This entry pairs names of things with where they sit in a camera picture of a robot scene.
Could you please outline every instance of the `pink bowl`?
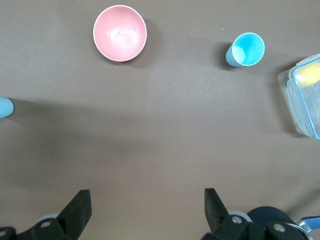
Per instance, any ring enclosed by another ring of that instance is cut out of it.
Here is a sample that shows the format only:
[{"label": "pink bowl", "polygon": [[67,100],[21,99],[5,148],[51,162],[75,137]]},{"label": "pink bowl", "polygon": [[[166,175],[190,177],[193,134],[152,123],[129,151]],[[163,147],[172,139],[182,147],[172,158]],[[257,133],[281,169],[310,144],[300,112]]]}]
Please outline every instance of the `pink bowl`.
[{"label": "pink bowl", "polygon": [[114,5],[97,17],[93,27],[96,47],[106,58],[125,62],[135,58],[147,41],[147,27],[132,7]]}]

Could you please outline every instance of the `blue cup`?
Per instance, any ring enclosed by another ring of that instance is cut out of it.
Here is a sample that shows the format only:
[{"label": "blue cup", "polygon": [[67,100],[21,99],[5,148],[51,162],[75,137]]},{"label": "blue cup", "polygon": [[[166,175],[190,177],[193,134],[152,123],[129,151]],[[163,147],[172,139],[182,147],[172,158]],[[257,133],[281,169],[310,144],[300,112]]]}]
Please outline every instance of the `blue cup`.
[{"label": "blue cup", "polygon": [[14,112],[14,104],[9,98],[0,96],[0,119],[10,116]]},{"label": "blue cup", "polygon": [[226,52],[225,58],[233,67],[246,67],[258,63],[265,54],[265,43],[256,33],[238,36]]}]

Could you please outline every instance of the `plastic food container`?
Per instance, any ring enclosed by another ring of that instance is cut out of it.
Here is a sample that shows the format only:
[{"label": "plastic food container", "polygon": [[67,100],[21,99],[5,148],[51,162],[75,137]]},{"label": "plastic food container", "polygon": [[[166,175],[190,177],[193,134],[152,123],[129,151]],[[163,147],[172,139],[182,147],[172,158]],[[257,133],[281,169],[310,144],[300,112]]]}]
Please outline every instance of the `plastic food container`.
[{"label": "plastic food container", "polygon": [[320,54],[278,75],[299,133],[320,141]]}]

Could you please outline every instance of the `brown surface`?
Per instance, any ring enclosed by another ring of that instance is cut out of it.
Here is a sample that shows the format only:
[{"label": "brown surface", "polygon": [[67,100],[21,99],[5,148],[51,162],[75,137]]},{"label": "brown surface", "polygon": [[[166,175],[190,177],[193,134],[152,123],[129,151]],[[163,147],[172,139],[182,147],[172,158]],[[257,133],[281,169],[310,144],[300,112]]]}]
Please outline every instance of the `brown surface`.
[{"label": "brown surface", "polygon": [[[26,230],[80,189],[93,207],[82,240],[199,240],[211,187],[229,210],[320,215],[320,143],[296,133],[277,82],[320,52],[320,2],[120,3],[148,29],[126,63],[92,37],[117,1],[0,2],[0,96],[15,103],[0,120],[0,226]],[[265,55],[228,67],[244,32]]]}]

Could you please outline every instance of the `screw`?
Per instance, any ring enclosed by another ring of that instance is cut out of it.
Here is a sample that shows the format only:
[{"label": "screw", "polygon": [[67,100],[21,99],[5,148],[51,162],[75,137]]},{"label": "screw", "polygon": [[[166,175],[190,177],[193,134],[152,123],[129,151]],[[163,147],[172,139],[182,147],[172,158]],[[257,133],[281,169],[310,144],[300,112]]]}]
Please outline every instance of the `screw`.
[{"label": "screw", "polygon": [[1,237],[4,237],[6,234],[7,234],[7,231],[6,231],[6,230],[0,231],[0,238],[1,238]]},{"label": "screw", "polygon": [[238,217],[238,216],[233,216],[233,217],[231,218],[231,220],[232,220],[232,222],[234,222],[235,224],[242,224],[242,220],[241,220],[241,218]]},{"label": "screw", "polygon": [[273,228],[280,233],[284,233],[286,231],[285,227],[279,223],[273,224]]},{"label": "screw", "polygon": [[45,221],[40,225],[40,228],[43,229],[43,228],[49,227],[50,224],[51,224],[51,221]]}]

